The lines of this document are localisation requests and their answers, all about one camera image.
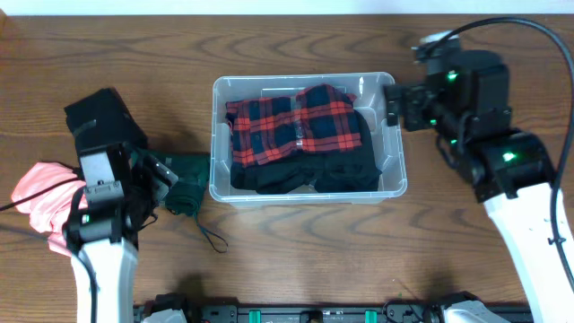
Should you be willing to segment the red plaid shirt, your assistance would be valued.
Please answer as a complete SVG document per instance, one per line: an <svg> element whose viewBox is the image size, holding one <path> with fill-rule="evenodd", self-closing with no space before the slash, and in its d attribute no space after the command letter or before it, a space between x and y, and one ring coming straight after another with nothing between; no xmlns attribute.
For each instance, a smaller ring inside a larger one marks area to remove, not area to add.
<svg viewBox="0 0 574 323"><path fill-rule="evenodd" d="M228 101L232 160L243 168L301 153L346 152L361 146L356 96L323 83L293 96Z"/></svg>

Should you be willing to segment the dark navy taped cloth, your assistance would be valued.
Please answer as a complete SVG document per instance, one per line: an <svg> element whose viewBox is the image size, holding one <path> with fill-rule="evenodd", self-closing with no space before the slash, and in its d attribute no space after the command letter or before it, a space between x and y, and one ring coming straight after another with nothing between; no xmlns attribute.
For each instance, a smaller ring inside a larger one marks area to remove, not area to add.
<svg viewBox="0 0 574 323"><path fill-rule="evenodd" d="M377 191L380 174L375 165L328 163L314 188L319 193Z"/></svg>

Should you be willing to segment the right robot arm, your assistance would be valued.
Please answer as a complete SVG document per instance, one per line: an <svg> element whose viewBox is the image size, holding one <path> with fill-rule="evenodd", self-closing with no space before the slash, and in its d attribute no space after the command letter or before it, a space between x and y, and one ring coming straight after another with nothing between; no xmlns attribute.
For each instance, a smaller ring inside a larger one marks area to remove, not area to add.
<svg viewBox="0 0 574 323"><path fill-rule="evenodd" d="M426 76L386 85L387 123L432 128L449 168L473 189L503 238L535 322L573 320L573 234L542 140L511 125L509 69L487 50L438 35L415 48Z"/></svg>

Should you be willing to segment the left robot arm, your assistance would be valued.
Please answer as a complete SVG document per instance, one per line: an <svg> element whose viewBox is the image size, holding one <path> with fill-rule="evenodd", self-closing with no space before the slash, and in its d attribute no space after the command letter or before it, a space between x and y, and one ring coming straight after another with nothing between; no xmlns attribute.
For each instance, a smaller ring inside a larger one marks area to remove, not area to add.
<svg viewBox="0 0 574 323"><path fill-rule="evenodd" d="M131 322L138 233L156 221L155 208L178 182L156 157L127 144L80 152L85 179L63 226L70 251L80 322Z"/></svg>

